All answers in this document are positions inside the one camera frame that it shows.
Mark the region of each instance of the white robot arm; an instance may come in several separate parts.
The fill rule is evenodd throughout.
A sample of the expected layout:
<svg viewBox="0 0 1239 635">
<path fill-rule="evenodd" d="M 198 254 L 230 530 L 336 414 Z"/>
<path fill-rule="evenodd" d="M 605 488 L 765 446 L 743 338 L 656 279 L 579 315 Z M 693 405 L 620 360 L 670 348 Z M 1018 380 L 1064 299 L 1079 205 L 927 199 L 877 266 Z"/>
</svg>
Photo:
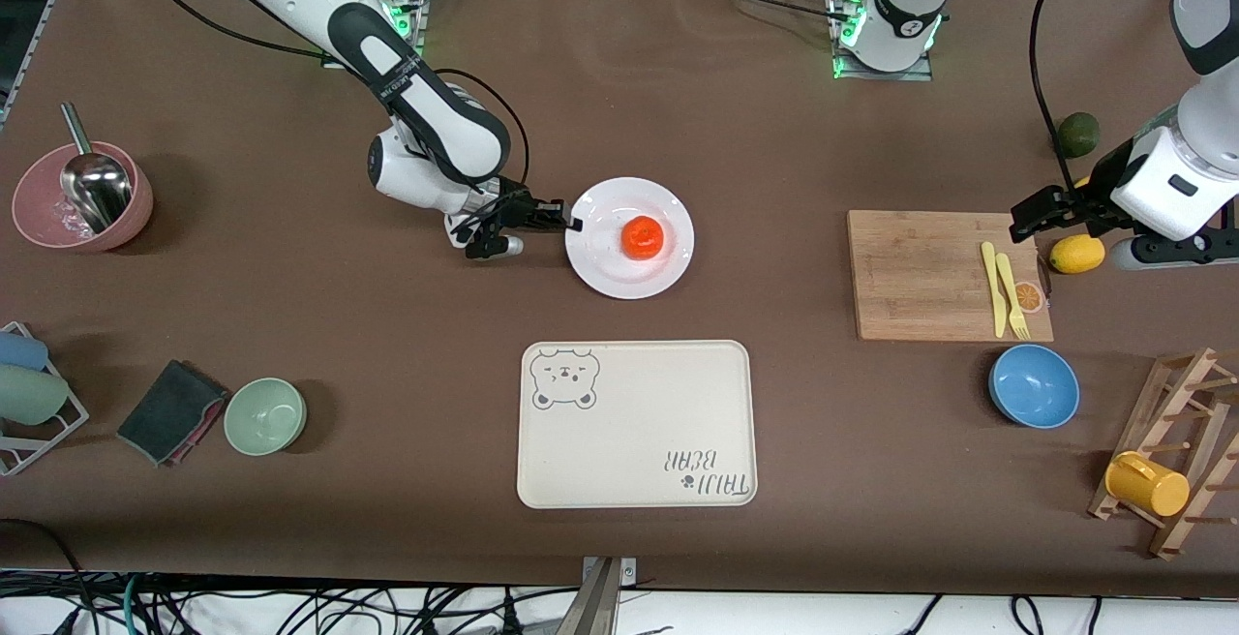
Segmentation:
<svg viewBox="0 0 1239 635">
<path fill-rule="evenodd" d="M 929 48 L 947 0 L 861 0 L 867 7 L 840 43 L 869 69 L 904 71 Z"/>
<path fill-rule="evenodd" d="M 1134 229 L 1124 269 L 1239 259 L 1239 0 L 1171 0 L 1171 22 L 1201 82 L 1093 168 L 1088 184 L 1049 186 L 1011 210 L 1011 238 L 1087 224 Z M 1208 220 L 1222 212 L 1222 228 Z"/>
<path fill-rule="evenodd" d="M 392 116 L 370 145 L 370 181 L 390 198 L 444 212 L 452 244 L 470 259 L 518 255 L 520 239 L 501 229 L 570 229 L 563 202 L 539 202 L 499 177 L 507 127 L 435 74 L 379 0 L 256 1 L 366 82 Z"/>
</svg>

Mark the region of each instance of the white tray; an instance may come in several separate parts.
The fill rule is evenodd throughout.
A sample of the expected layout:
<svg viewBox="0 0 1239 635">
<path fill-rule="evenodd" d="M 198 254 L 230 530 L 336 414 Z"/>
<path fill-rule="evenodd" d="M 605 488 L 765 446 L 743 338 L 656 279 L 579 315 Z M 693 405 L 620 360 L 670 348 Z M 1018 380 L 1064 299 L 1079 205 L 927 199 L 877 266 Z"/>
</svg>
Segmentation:
<svg viewBox="0 0 1239 635">
<path fill-rule="evenodd" d="M 757 493 L 743 344 L 538 343 L 520 370 L 527 506 L 738 506 Z"/>
</svg>

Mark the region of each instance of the green bowl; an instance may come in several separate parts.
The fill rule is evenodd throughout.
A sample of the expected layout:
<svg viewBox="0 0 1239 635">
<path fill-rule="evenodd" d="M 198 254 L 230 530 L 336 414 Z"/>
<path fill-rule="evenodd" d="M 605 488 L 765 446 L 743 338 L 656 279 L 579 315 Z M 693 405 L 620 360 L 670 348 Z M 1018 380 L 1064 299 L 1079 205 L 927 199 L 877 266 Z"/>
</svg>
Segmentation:
<svg viewBox="0 0 1239 635">
<path fill-rule="evenodd" d="M 259 379 L 237 391 L 224 412 L 224 436 L 247 457 L 291 444 L 306 425 L 306 402 L 287 380 Z"/>
</svg>

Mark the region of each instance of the table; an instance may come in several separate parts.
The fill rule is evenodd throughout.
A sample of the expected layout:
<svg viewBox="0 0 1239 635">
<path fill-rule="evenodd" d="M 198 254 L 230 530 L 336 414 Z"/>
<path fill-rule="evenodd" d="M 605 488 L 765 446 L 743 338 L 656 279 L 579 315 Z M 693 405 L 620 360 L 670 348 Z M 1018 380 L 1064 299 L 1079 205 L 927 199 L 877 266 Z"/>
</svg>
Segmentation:
<svg viewBox="0 0 1239 635">
<path fill-rule="evenodd" d="M 242 0 L 187 1 L 297 43 Z M 1105 149 L 1194 80 L 1166 1 L 1049 0 L 1046 93 L 1057 114 L 1095 113 Z M 760 4 L 436 0 L 429 61 L 514 105 L 535 193 L 644 176 L 693 212 L 681 282 L 621 303 L 576 280 L 555 235 L 468 264 L 439 215 L 369 188 L 387 124 L 351 77 L 167 0 L 59 0 L 0 135 L 0 194 L 67 141 L 57 103 L 74 100 L 150 175 L 156 210 L 112 255 L 0 229 L 0 314 L 47 340 L 92 411 L 5 482 L 2 511 L 61 531 L 88 569 L 575 583 L 581 556 L 622 555 L 668 588 L 1234 595 L 1234 533 L 1198 529 L 1163 563 L 1142 557 L 1142 522 L 1085 517 L 1151 358 L 1234 344 L 1234 267 L 1056 279 L 1083 402 L 1051 432 L 987 402 L 1000 348 L 856 339 L 849 208 L 1006 210 L 1054 179 L 1032 2 L 950 0 L 935 80 L 895 84 L 831 79 L 824 22 Z M 519 503 L 528 344 L 715 338 L 751 354 L 752 504 Z M 292 380 L 305 436 L 252 459 L 217 428 L 182 467 L 150 468 L 114 432 L 169 358 L 230 389 Z M 5 536 L 10 566 L 57 564 Z"/>
</svg>

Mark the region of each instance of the lemon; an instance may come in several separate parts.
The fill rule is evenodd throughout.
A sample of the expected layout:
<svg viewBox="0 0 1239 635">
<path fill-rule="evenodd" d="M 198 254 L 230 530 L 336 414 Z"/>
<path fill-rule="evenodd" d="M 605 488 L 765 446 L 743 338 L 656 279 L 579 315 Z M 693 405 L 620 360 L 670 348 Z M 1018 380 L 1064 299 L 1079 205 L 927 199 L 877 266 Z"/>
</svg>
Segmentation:
<svg viewBox="0 0 1239 635">
<path fill-rule="evenodd" d="M 1105 243 L 1092 235 L 1068 235 L 1049 250 L 1049 267 L 1062 274 L 1088 272 L 1105 260 Z"/>
</svg>

